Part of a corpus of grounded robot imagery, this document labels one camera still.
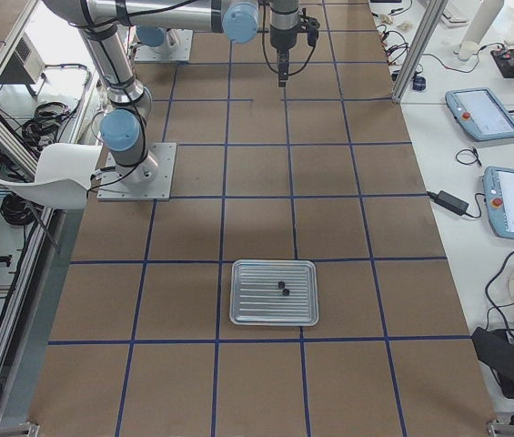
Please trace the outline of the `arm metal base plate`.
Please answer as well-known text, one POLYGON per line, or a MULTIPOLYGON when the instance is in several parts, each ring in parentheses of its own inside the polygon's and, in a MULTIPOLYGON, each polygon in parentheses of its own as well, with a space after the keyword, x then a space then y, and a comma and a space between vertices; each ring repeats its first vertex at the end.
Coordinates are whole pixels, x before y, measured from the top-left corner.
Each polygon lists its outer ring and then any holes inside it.
POLYGON ((133 59, 139 64, 188 63, 192 40, 192 30, 139 26, 133 59))
POLYGON ((176 143, 153 143, 146 160, 123 178, 130 169, 118 167, 114 158, 108 155, 106 165, 115 166, 118 172, 109 171, 102 175, 102 187, 96 197, 100 201, 168 201, 175 162, 176 143))

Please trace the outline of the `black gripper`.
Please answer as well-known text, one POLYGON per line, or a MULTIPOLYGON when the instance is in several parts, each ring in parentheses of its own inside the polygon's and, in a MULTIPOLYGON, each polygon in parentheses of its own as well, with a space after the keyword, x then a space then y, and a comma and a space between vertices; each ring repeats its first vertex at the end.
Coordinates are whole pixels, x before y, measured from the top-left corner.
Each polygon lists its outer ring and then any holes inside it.
POLYGON ((278 86, 287 84, 289 52, 297 44, 298 34, 307 35, 307 45, 314 52, 319 37, 318 20, 308 15, 306 9, 271 10, 270 43, 277 51, 278 86))

